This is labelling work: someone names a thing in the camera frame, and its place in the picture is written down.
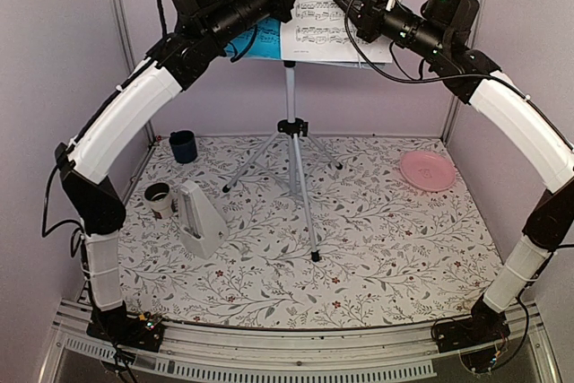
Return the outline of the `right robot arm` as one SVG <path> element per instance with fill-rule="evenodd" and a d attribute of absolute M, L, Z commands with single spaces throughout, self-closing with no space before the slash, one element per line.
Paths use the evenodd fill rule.
<path fill-rule="evenodd" d="M 464 104 L 488 118 L 526 157 L 545 191 L 500 273 L 471 309 L 464 336 L 483 343 L 503 313 L 534 280 L 573 223 L 573 145 L 483 52 L 466 42 L 479 11 L 477 0 L 428 0 L 419 13 L 399 0 L 334 0 L 351 42 L 384 36 L 419 55 L 436 79 Z"/>

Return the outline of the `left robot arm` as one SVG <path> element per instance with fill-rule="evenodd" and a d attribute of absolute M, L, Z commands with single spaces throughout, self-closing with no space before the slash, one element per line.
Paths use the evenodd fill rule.
<path fill-rule="evenodd" d="M 79 134 L 57 147 L 62 188 L 79 214 L 91 304 L 100 329 L 115 342 L 134 332 L 119 281 L 118 233 L 126 208 L 109 169 L 135 134 L 207 70 L 239 35 L 272 18 L 289 22 L 296 0 L 171 0 L 174 31 L 164 35 L 142 63 L 100 106 Z"/>

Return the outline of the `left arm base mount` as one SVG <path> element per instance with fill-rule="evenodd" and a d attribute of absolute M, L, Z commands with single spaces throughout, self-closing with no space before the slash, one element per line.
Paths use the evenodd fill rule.
<path fill-rule="evenodd" d="M 126 305 L 122 304 L 108 311 L 94 309 L 86 334 L 114 345 L 157 353 L 162 344 L 164 331 L 161 315 L 147 311 L 132 316 L 127 313 Z"/>

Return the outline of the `white sheet music page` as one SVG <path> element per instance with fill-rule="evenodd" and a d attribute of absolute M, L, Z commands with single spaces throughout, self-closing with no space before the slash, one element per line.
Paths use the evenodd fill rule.
<path fill-rule="evenodd" d="M 358 66 L 362 58 L 348 39 L 344 11 L 333 0 L 296 0 L 281 26 L 281 59 Z"/>

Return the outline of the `blue sheet music page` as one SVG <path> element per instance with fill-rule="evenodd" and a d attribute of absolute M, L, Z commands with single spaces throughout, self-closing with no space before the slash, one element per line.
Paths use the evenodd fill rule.
<path fill-rule="evenodd" d="M 280 42 L 281 24 L 274 19 L 268 18 L 257 25 L 256 38 L 250 46 L 245 58 L 270 58 L 274 60 L 281 59 L 281 42 Z M 239 35 L 225 48 L 226 55 L 233 57 L 240 54 L 252 40 L 254 28 L 248 29 Z"/>

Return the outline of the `white metronome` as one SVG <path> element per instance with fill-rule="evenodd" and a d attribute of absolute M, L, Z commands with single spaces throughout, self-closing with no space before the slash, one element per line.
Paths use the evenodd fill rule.
<path fill-rule="evenodd" d="M 196 257 L 209 259 L 229 237 L 226 221 L 192 180 L 178 190 L 179 239 Z"/>

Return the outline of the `light blue music stand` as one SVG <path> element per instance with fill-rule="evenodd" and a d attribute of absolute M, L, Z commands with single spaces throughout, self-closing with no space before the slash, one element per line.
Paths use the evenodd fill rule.
<path fill-rule="evenodd" d="M 344 19 L 344 27 L 346 31 L 350 29 L 350 21 Z M 254 30 L 254 35 L 252 40 L 249 42 L 248 46 L 242 51 L 247 54 L 250 46 L 253 44 L 253 40 L 256 38 L 257 28 Z M 288 142 L 288 163 L 289 163 L 289 189 L 291 194 L 302 200 L 303 207 L 305 211 L 305 217 L 307 226 L 309 228 L 309 243 L 310 243 L 310 257 L 312 261 L 317 262 L 320 259 L 319 251 L 317 248 L 317 235 L 313 229 L 313 221 L 309 205 L 309 194 L 306 185 L 306 179 L 304 175 L 304 168 L 301 156 L 301 141 L 308 135 L 307 124 L 304 120 L 300 119 L 296 115 L 296 97 L 295 97 L 295 66 L 298 63 L 283 60 L 283 66 L 285 71 L 285 83 L 286 83 L 286 118 L 280 121 L 277 125 L 276 131 L 262 144 L 255 154 L 253 154 L 248 161 L 239 168 L 232 180 L 225 186 L 226 190 L 230 190 L 234 187 L 239 178 L 246 174 L 248 168 L 257 161 L 257 159 L 263 154 L 265 150 L 274 142 L 279 135 L 285 135 Z M 359 68 L 364 67 L 367 64 L 366 60 L 362 59 L 362 62 L 357 66 Z M 347 65 L 347 64 L 325 64 L 325 65 Z"/>

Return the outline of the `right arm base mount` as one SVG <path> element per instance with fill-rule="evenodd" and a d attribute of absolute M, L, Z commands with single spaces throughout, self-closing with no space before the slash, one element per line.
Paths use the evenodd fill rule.
<path fill-rule="evenodd" d="M 435 322 L 430 330 L 440 353 L 501 341 L 509 335 L 509 325 L 503 313 L 478 312 L 469 318 L 449 318 Z"/>

